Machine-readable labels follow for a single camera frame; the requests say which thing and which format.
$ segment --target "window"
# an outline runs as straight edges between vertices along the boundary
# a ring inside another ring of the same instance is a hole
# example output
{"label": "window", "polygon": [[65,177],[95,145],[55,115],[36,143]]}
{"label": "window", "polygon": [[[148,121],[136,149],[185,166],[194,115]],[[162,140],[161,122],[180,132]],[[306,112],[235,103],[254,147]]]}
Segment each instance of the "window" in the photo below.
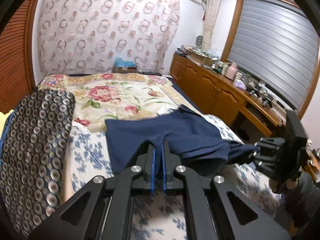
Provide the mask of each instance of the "window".
{"label": "window", "polygon": [[319,37],[304,13],[278,0],[243,0],[228,60],[300,108],[318,58]]}

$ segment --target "wooden closet door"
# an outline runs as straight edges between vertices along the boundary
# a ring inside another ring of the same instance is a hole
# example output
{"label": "wooden closet door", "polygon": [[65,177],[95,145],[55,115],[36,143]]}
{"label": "wooden closet door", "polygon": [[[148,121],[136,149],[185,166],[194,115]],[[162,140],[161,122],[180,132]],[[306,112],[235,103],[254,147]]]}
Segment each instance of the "wooden closet door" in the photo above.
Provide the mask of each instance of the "wooden closet door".
{"label": "wooden closet door", "polygon": [[0,111],[7,113],[35,87],[31,42],[38,0],[25,0],[0,35]]}

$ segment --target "white wall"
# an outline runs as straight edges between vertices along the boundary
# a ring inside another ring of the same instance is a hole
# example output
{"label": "white wall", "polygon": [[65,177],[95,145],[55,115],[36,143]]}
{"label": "white wall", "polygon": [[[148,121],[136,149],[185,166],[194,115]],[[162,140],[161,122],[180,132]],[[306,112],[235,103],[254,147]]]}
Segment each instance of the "white wall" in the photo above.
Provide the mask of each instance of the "white wall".
{"label": "white wall", "polygon": [[237,0],[221,0],[212,33],[211,51],[221,57],[229,35]]}
{"label": "white wall", "polygon": [[[38,0],[32,33],[32,63],[36,84],[41,82],[42,78],[44,78],[44,75],[40,72],[37,49],[38,23],[40,19],[40,7],[42,5],[42,2],[43,0]],[[201,6],[201,0],[180,0],[179,27],[176,36],[169,46],[164,58],[164,68],[168,71],[171,65],[173,54],[177,47],[180,47],[180,45],[182,44],[194,45],[196,42],[196,37],[198,35],[202,35],[203,14],[204,11]]]}
{"label": "white wall", "polygon": [[309,138],[312,140],[312,148],[320,147],[320,80],[310,104],[301,119],[302,125]]}

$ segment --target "navy blue cloth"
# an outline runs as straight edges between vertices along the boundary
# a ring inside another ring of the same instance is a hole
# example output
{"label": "navy blue cloth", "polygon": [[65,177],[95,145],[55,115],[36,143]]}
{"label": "navy blue cloth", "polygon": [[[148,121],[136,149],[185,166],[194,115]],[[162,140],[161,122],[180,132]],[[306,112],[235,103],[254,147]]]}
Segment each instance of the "navy blue cloth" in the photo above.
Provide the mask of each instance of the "navy blue cloth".
{"label": "navy blue cloth", "polygon": [[151,119],[108,119],[105,123],[109,157],[115,174],[132,165],[137,149],[145,142],[150,142],[156,149],[156,174],[160,171],[164,140],[169,142],[170,152],[179,155],[184,162],[217,159],[225,164],[257,150],[251,144],[222,140],[218,128],[184,105],[170,114]]}

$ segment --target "floral bedspread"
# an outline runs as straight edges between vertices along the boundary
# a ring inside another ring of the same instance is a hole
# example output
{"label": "floral bedspread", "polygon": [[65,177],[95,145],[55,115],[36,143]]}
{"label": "floral bedspread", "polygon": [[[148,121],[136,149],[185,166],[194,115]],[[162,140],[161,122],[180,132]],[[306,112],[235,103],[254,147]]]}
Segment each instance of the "floral bedspread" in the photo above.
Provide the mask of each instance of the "floral bedspread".
{"label": "floral bedspread", "polygon": [[161,76],[108,73],[84,77],[51,75],[39,88],[72,92],[76,98],[74,120],[91,132],[101,132],[105,130],[105,119],[138,120],[156,117],[163,107],[177,108],[170,98],[171,86]]}
{"label": "floral bedspread", "polygon": [[[164,108],[184,104],[199,113],[164,77],[139,74],[96,74],[84,77],[47,76],[39,88],[70,91],[76,107],[66,154],[65,195],[67,200],[96,175],[112,176],[104,119],[137,120],[157,116]],[[219,118],[203,117],[215,125],[223,139],[240,140]],[[262,210],[274,217],[280,195],[268,186],[268,177],[251,165],[228,165],[220,172]],[[186,225],[181,196],[166,196],[156,191],[154,196],[135,198],[131,239],[186,239]]]}

